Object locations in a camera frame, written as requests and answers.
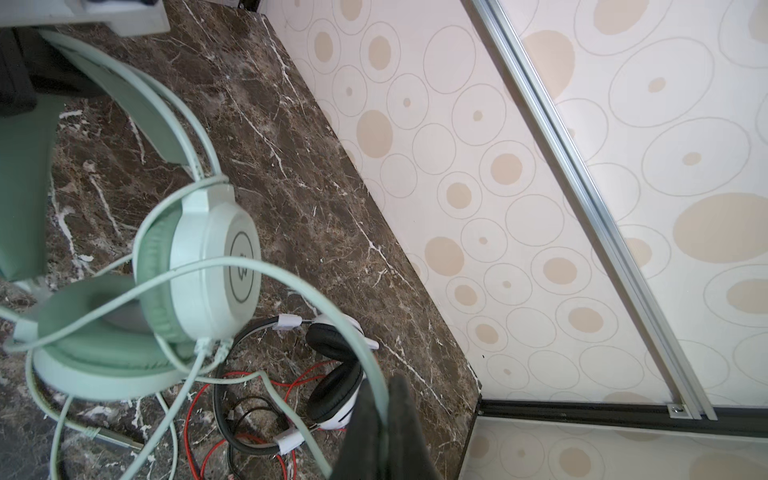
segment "ear cup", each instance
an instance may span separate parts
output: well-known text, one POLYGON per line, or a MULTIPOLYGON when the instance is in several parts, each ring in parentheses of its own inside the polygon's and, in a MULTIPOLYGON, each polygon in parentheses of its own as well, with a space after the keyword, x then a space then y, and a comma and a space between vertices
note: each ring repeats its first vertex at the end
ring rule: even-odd
POLYGON ((340 362, 357 359, 349 344, 333 325, 313 323, 306 331, 306 342, 320 355, 330 359, 340 362))
MULTIPOLYGON (((177 204, 158 217, 144 235, 139 257, 134 260, 136 279, 146 282, 170 268, 170 249, 174 242, 176 226, 181 218, 181 204, 177 204)), ((171 343, 189 342, 176 317, 170 283, 166 282, 139 296, 144 318, 154 332, 171 343)))
POLYGON ((337 366, 312 391, 306 412, 313 422, 331 419, 357 392, 362 383, 362 367, 358 361, 337 366))
MULTIPOLYGON (((104 275, 66 286, 37 310, 39 336, 59 331, 133 286, 133 279, 123 275, 104 275)), ((58 362, 95 375, 135 377, 174 369, 152 333, 131 331, 102 319, 42 348, 58 362)), ((175 350, 182 359, 191 359, 194 343, 178 344, 175 350)))

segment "marble surface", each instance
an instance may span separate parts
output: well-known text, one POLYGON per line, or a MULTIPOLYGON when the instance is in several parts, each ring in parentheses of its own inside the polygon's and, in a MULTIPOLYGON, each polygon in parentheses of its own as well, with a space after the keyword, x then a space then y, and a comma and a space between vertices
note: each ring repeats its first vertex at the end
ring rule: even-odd
MULTIPOLYGON (((445 478, 454 478, 478 398, 477 382, 282 45, 254 13, 194 0, 166 2, 166 10, 167 34, 117 38, 99 26, 62 31, 146 71, 187 102, 209 131, 238 202, 256 221, 263 258, 319 287, 379 341, 382 370, 409 379, 432 460, 445 478)), ((48 209, 46 281, 54 289, 126 254, 149 210, 189 183, 181 168, 158 158, 114 102, 71 101, 65 111, 48 209)), ((0 283, 0 302, 23 310, 34 300, 0 283)), ((313 316, 301 296, 266 279, 257 316, 281 312, 313 316)), ((12 326, 3 323, 0 330, 5 340, 12 326)), ((31 402, 23 356, 0 355, 0 476, 47 478, 54 423, 31 402)), ((303 342, 303 333, 270 331, 244 342, 230 366, 266 369, 286 381, 321 359, 303 342)), ((299 413, 312 385, 292 394, 299 413)), ((255 384, 234 390, 238 395, 260 391, 255 384)), ((175 391, 164 393, 169 403, 175 391)), ((51 400, 60 405, 63 396, 52 392, 51 400)), ((190 427, 198 463, 220 439, 210 407, 206 392, 190 427)), ((162 417, 152 397, 104 406, 76 401, 71 412, 82 422, 109 425, 135 439, 148 438, 162 417)), ((254 416, 250 423, 264 435, 274 433, 268 415, 254 416)), ((335 458, 344 434, 315 435, 335 458)), ((166 435, 137 477, 166 478, 171 455, 166 435)), ((65 432, 61 457, 66 475, 83 479, 117 478, 132 458, 124 449, 73 432, 65 432)), ((298 478, 321 477, 307 450, 300 449, 297 460, 298 478)), ((236 462, 243 478, 282 476, 273 459, 238 456, 236 462)), ((226 474, 222 450, 211 457, 206 475, 226 474)), ((183 453, 176 478, 192 478, 183 453)))

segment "circular logo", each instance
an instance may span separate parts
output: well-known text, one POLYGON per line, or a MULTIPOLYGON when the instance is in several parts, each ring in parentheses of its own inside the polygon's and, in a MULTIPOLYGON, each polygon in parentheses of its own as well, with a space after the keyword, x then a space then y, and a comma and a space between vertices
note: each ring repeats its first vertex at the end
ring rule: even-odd
MULTIPOLYGON (((253 259, 253 245, 247 233, 240 231, 235 235, 230 247, 230 257, 253 259)), ((230 266, 230 289, 232 296, 239 303, 245 303, 253 289, 254 271, 240 266, 230 266)))

